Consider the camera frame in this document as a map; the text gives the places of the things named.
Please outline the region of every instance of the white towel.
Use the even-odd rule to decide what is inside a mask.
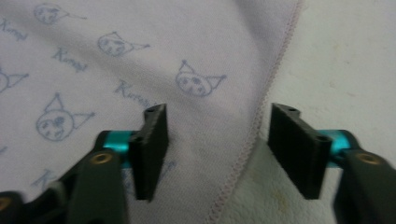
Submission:
[[[167,104],[170,147],[133,223],[216,222],[261,123],[298,0],[0,2],[0,191],[33,200],[102,130]]]

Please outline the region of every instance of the brass screw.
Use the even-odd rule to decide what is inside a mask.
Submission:
[[[369,155],[369,154],[366,154],[366,153],[356,154],[356,157],[359,160],[364,161],[366,163],[370,163],[372,165],[378,165],[378,164],[381,163],[381,160],[379,158],[377,158],[375,156],[372,156],[372,155]]]
[[[3,211],[11,204],[11,199],[7,197],[0,198],[0,211]]]
[[[94,157],[92,157],[90,159],[90,162],[92,164],[102,164],[108,161],[111,161],[111,159],[113,158],[113,156],[111,154],[108,153],[101,153],[101,154],[97,154]]]

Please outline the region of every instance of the cat face print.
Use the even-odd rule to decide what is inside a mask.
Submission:
[[[186,61],[183,61],[176,77],[176,83],[188,95],[205,97],[211,94],[224,78],[226,78],[225,75],[217,77],[201,76],[195,73]]]
[[[45,108],[44,114],[38,118],[35,127],[45,139],[57,142],[64,140],[93,116],[94,113],[72,114],[65,110],[60,94],[56,93]]]
[[[0,68],[0,93],[8,88],[15,86],[17,83],[22,81],[24,78],[29,77],[29,74],[24,75],[6,75],[1,71]]]
[[[35,18],[44,24],[52,25],[64,17],[77,18],[86,20],[85,17],[80,17],[78,15],[70,14],[69,12],[63,10],[60,6],[52,3],[43,3],[35,7],[33,11]]]
[[[98,39],[98,47],[103,53],[109,56],[120,57],[132,50],[148,48],[149,45],[129,43],[123,40],[117,32],[113,32],[111,34],[101,36]]]

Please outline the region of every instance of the teal metal part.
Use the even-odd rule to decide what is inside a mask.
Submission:
[[[112,131],[107,134],[103,147],[117,152],[122,160],[122,168],[131,168],[131,163],[127,160],[129,150],[129,139],[134,134],[131,131]]]
[[[332,147],[330,151],[331,158],[339,157],[343,151],[350,150],[351,145],[348,138],[339,130],[318,130],[319,133],[324,134],[332,139]],[[329,162],[330,167],[337,166],[333,162]]]

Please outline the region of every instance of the fabric edge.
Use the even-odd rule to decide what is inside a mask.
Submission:
[[[245,143],[245,146],[243,147],[241,153],[238,156],[238,159],[232,166],[232,171],[227,177],[225,184],[223,187],[220,189],[220,193],[218,194],[218,198],[212,203],[212,206],[210,208],[209,214],[207,218],[205,219],[205,224],[216,224],[219,222],[219,219],[221,218],[224,205],[227,203],[227,201],[230,199],[230,196],[233,193],[234,187],[239,179],[239,176],[242,174],[243,170],[245,169],[245,166],[248,162],[249,156],[252,152],[252,149],[254,148],[257,138],[260,137],[260,129],[262,126],[262,117],[265,111],[266,103],[268,101],[268,92],[272,87],[272,84],[274,83],[276,79],[276,73],[278,71],[278,68],[282,62],[283,56],[288,49],[288,46],[290,44],[290,41],[292,39],[295,27],[297,26],[297,22],[299,19],[299,16],[301,14],[301,10],[303,7],[303,2],[304,0],[298,0],[292,16],[290,18],[289,22],[289,28],[287,31],[287,34],[285,35],[285,38],[283,40],[283,45],[280,49],[280,52],[278,53],[278,57],[276,58],[276,62],[274,63],[271,72],[270,72],[270,77],[267,82],[267,89],[263,91],[262,93],[262,98],[260,100],[260,104],[256,109],[254,120],[251,124],[251,128],[247,137],[247,141]]]

